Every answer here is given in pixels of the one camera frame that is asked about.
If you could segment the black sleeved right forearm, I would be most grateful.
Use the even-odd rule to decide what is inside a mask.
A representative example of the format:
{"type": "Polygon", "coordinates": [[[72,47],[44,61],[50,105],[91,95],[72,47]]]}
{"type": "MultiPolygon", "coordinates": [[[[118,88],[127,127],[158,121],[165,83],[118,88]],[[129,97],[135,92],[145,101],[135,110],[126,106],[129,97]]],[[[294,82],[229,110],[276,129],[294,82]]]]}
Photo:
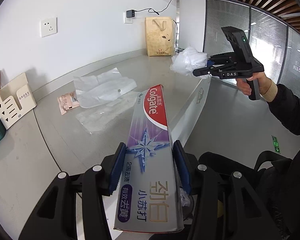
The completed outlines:
{"type": "Polygon", "coordinates": [[[262,96],[281,124],[294,135],[300,136],[300,98],[285,85],[276,85],[273,81],[262,96]]]}

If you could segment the person's right hand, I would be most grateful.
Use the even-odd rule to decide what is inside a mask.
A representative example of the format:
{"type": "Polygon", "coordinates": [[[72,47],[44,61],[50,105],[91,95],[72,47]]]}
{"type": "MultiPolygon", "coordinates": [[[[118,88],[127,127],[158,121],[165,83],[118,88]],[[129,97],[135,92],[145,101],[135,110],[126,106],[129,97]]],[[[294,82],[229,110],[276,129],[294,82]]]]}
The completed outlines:
{"type": "MultiPolygon", "coordinates": [[[[259,91],[261,95],[265,94],[268,91],[272,83],[272,80],[266,77],[264,72],[254,73],[252,77],[249,77],[247,79],[247,81],[255,81],[255,80],[258,81],[259,91]]],[[[251,95],[252,90],[244,79],[236,79],[236,82],[237,82],[237,87],[244,95],[247,96],[251,95]]]]}

